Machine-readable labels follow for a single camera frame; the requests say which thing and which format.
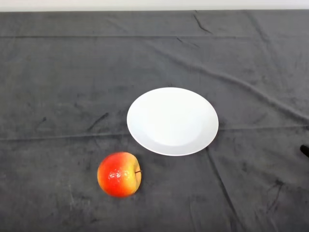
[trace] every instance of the white wall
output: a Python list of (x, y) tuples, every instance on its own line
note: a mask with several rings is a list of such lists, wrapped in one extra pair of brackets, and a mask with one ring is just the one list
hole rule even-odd
[(309, 0), (0, 0), (0, 11), (309, 9)]

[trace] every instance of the plate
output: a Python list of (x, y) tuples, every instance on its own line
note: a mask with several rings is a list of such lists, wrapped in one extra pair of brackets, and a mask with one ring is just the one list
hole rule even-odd
[(128, 129), (143, 147), (167, 156), (184, 156), (207, 147), (215, 138), (219, 120), (202, 96), (183, 88), (158, 88), (138, 97), (130, 106)]

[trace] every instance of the apple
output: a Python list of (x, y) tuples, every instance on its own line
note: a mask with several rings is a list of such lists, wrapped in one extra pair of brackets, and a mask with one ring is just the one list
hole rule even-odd
[(139, 188), (140, 181), (139, 162), (128, 152), (112, 153), (98, 167), (98, 183), (111, 196), (132, 195)]

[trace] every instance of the dark gray tablecloth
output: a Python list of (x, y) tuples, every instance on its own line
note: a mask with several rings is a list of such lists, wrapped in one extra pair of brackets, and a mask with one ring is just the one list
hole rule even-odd
[[(0, 231), (309, 231), (309, 11), (0, 14)], [(182, 87), (220, 121), (205, 150), (141, 147), (126, 114)], [(109, 153), (135, 195), (98, 186)]]

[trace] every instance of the table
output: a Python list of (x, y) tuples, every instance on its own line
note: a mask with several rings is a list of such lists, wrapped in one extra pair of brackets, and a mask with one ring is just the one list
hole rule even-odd
[[(0, 14), (0, 231), (309, 231), (309, 11)], [(220, 126), (197, 154), (141, 147), (126, 114), (181, 87)], [(95, 123), (105, 115), (103, 120)], [(97, 168), (128, 151), (131, 197)]]

